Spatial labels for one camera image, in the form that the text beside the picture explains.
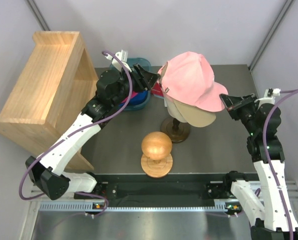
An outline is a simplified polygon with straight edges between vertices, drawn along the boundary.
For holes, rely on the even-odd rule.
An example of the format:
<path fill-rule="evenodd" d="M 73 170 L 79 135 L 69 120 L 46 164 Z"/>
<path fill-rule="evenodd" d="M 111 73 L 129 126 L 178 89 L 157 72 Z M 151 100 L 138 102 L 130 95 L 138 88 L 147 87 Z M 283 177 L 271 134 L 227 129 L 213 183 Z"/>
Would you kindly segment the khaki cap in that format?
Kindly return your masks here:
<path fill-rule="evenodd" d="M 177 100 L 175 100 L 175 106 L 187 123 L 197 128 L 206 127 L 212 124 L 216 119 L 216 112 L 202 110 Z"/>

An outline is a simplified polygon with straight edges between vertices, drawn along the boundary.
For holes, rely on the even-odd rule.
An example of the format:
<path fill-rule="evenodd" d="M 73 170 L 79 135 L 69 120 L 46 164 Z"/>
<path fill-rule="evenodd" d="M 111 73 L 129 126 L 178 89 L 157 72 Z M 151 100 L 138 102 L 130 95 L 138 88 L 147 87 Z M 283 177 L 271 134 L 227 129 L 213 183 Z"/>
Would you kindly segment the pink cap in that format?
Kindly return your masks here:
<path fill-rule="evenodd" d="M 166 107 L 175 106 L 176 105 L 175 99 L 169 95 L 170 89 L 168 87 L 164 87 L 163 85 L 161 85 L 161 90 L 163 93 L 165 106 Z"/>
<path fill-rule="evenodd" d="M 227 95 L 228 90 L 215 82 L 214 71 L 202 54 L 181 53 L 168 60 L 158 73 L 161 89 L 169 97 L 208 112 L 224 110 L 220 95 Z"/>

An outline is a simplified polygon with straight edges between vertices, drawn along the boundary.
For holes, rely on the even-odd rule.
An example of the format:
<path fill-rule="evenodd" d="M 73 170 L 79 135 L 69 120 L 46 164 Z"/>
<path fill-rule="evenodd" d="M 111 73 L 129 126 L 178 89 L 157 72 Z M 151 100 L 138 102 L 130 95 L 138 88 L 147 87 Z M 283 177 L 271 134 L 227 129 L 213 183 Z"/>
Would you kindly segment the round wooden hat stand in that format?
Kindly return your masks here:
<path fill-rule="evenodd" d="M 141 142 L 141 167 L 152 178 L 165 177 L 173 167 L 172 141 L 160 131 L 147 134 Z"/>

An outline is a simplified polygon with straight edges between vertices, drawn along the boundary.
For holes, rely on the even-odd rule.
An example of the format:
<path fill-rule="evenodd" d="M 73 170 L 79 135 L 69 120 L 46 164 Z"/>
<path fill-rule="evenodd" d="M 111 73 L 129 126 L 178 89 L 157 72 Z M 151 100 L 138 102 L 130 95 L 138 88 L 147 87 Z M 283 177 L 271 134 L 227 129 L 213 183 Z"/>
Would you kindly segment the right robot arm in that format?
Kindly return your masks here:
<path fill-rule="evenodd" d="M 230 117 L 241 121 L 249 133 L 247 149 L 256 170 L 262 197 L 251 189 L 247 176 L 231 171 L 224 176 L 222 192 L 236 198 L 250 224 L 253 240 L 298 240 L 298 222 L 294 216 L 285 178 L 285 155 L 276 133 L 281 110 L 274 93 L 257 98 L 254 94 L 220 94 Z"/>

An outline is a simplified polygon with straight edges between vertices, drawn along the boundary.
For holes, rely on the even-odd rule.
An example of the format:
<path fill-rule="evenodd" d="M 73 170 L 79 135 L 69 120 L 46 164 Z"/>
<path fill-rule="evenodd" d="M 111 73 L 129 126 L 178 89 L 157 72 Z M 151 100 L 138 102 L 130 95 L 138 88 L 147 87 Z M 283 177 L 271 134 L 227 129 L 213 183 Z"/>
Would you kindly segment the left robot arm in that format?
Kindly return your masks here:
<path fill-rule="evenodd" d="M 26 168 L 30 180 L 50 200 L 66 193 L 84 192 L 98 198 L 103 191 L 92 172 L 72 173 L 65 169 L 78 150 L 127 106 L 133 93 L 151 90 L 160 74 L 139 64 L 131 70 L 104 71 L 96 82 L 95 96 L 87 102 L 76 120 L 54 145 L 39 157 L 29 157 Z"/>

